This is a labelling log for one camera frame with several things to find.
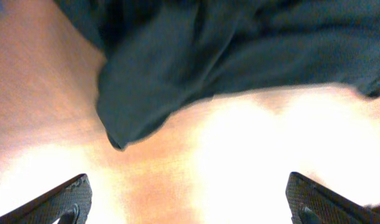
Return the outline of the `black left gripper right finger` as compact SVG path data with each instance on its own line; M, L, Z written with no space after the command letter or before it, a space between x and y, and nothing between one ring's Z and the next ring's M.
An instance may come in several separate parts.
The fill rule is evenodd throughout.
M380 223L380 205L360 206L298 172L290 173L285 195L294 224Z

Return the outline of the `black polo shirt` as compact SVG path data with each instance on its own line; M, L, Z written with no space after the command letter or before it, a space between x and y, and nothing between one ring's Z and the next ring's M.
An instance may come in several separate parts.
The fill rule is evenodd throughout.
M380 0L58 1L106 61L97 114L111 145L215 95L343 83L380 97Z

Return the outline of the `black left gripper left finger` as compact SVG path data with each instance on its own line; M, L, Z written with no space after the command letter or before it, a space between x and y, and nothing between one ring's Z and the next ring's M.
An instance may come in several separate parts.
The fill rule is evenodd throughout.
M0 217L12 224L85 224L92 190L86 174L79 174L41 196Z

